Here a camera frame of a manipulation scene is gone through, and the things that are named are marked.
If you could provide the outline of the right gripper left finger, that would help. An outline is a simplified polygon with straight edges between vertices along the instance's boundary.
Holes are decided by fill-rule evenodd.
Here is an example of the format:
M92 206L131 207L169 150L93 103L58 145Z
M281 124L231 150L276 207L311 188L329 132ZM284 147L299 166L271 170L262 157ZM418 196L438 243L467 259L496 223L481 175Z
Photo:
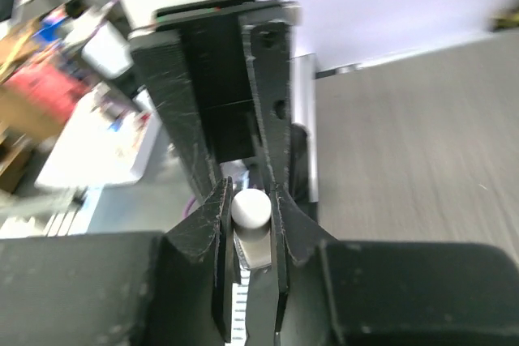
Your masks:
M4 345L223 345L231 338L233 185L170 231L1 243Z

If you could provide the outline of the white nail polish bottle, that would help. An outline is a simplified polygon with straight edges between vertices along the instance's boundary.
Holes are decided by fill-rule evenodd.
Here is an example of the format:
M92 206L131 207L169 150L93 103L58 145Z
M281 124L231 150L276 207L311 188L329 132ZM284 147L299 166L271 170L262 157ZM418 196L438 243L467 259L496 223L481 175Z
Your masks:
M241 190L232 200L231 216L237 252L244 268L252 270L268 266L271 263L270 198L255 188Z

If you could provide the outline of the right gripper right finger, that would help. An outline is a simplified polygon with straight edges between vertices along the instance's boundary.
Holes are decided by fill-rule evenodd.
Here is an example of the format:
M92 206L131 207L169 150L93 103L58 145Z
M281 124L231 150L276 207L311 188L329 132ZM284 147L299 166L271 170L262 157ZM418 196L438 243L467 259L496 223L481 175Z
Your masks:
M474 243L340 241L277 188L277 345L515 345L518 269Z

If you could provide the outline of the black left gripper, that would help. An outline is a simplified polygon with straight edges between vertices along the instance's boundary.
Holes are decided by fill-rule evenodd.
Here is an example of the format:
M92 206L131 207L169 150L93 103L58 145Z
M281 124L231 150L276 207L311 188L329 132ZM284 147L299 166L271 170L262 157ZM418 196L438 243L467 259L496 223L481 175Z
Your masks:
M255 154L264 189L286 191L290 151L290 28L296 2L207 0L156 11L131 57L203 202L218 162ZM253 24L245 20L267 22Z

